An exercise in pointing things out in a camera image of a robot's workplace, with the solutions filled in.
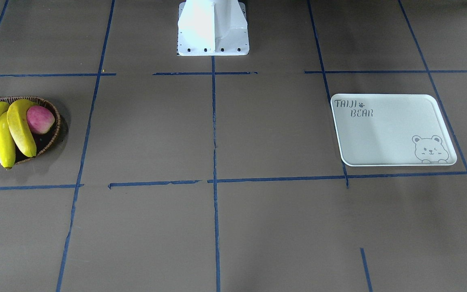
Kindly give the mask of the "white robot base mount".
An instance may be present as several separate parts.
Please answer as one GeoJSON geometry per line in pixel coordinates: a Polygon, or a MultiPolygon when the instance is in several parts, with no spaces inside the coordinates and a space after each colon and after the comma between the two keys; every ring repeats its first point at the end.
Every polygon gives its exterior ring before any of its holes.
{"type": "Polygon", "coordinates": [[[246,8],[238,0],[186,0],[178,10],[180,56],[245,56],[250,52],[246,8]]]}

